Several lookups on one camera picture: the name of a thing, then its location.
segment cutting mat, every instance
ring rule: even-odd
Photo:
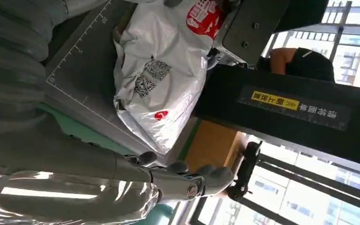
[[[141,154],[151,148],[125,127],[113,107],[116,52],[112,33],[130,4],[111,0],[70,31],[46,64],[46,103]]]

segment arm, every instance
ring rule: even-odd
[[[286,64],[293,60],[296,48],[277,48],[270,53],[271,71],[276,74],[286,74]]]

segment white plastic bag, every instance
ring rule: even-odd
[[[221,16],[213,0],[139,4],[115,43],[118,116],[158,153],[172,148],[199,98]]]

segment screw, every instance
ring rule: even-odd
[[[259,25],[258,22],[254,22],[254,23],[252,24],[252,27],[253,27],[253,29],[259,29],[260,25]]]
[[[243,47],[243,48],[247,48],[248,45],[249,45],[249,44],[248,44],[246,41],[242,42],[242,47]]]

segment reflective surface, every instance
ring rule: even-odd
[[[0,224],[123,224],[146,217],[158,201],[154,184],[51,172],[0,176]]]

